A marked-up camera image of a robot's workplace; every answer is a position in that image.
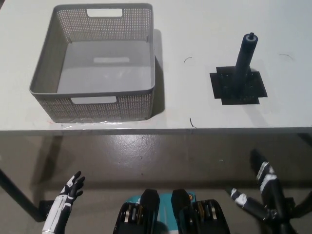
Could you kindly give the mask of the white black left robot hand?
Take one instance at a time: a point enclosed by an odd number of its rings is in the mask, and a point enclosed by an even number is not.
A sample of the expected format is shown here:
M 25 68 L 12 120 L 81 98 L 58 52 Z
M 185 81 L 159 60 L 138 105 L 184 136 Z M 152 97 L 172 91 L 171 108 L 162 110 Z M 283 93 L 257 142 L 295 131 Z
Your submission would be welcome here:
M 55 198 L 44 223 L 43 234 L 64 234 L 73 203 L 83 194 L 81 190 L 85 177 L 80 177 L 81 171 L 75 173 Z

